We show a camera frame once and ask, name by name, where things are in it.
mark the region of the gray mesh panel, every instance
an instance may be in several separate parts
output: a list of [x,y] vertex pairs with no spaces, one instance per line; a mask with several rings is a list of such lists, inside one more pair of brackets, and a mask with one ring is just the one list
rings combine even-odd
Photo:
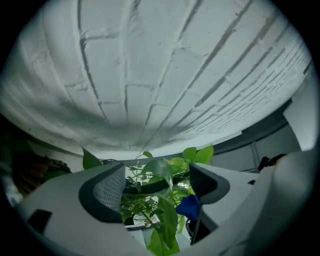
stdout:
[[121,168],[94,186],[93,194],[104,206],[119,212],[126,185],[125,169]]

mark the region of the pothos plant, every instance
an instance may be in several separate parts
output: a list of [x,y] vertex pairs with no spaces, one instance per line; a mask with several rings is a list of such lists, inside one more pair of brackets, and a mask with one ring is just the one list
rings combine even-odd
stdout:
[[[177,214],[176,207],[184,197],[194,194],[190,186],[189,164],[209,164],[213,154],[212,145],[199,151],[195,147],[189,147],[182,152],[183,157],[174,157],[170,160],[154,159],[144,167],[139,164],[127,166],[132,175],[126,177],[126,189],[122,194],[120,212],[123,221],[134,215],[140,215],[144,217],[146,224],[154,228],[147,249],[155,255],[166,256],[180,251],[176,234],[183,232],[186,219],[184,215]],[[153,158],[148,151],[142,155]],[[84,148],[82,163],[84,169],[102,165],[98,158]],[[152,186],[149,185],[155,183],[161,184],[162,187],[164,184],[165,188],[152,192],[152,189],[150,190]],[[152,221],[155,216],[160,220],[160,224]]]

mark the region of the white surface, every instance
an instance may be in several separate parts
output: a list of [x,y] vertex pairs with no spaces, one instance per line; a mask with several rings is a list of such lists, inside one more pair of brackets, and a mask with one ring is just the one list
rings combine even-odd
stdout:
[[290,125],[286,125],[269,136],[258,140],[255,148],[259,161],[263,157],[273,158],[280,154],[301,151],[297,138]]
[[311,66],[303,87],[284,111],[301,150],[312,149],[316,145],[319,129],[319,81],[315,68]]
[[132,235],[144,248],[147,248],[142,230],[130,231],[130,235]]
[[234,171],[244,171],[256,167],[251,146],[243,146],[235,150],[217,154],[212,157],[211,164]]
[[123,160],[250,127],[295,93],[311,55],[269,1],[195,3],[46,4],[1,74],[0,112],[64,150]]
[[215,166],[198,164],[208,171],[226,178],[230,183],[229,192],[219,201],[212,204],[204,204],[203,212],[209,216],[214,223],[221,226],[246,199],[253,186],[249,181],[257,180],[258,173],[239,172]]

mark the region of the wall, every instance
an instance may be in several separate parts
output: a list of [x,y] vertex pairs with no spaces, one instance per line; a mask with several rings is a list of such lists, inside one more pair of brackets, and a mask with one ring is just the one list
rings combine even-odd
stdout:
[[313,65],[283,113],[303,151],[312,149],[319,136],[319,78]]
[[163,156],[262,120],[310,60],[268,1],[56,0],[17,39],[0,111],[73,153]]
[[300,151],[298,140],[287,124],[278,131],[250,145],[214,155],[211,165],[235,171],[255,171],[263,157]]

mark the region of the blue cloth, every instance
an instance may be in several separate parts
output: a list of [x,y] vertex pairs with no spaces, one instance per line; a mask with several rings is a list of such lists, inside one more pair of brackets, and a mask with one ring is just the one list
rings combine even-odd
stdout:
[[186,216],[190,221],[195,221],[199,217],[200,201],[196,195],[192,194],[183,197],[181,203],[175,208],[177,214]]

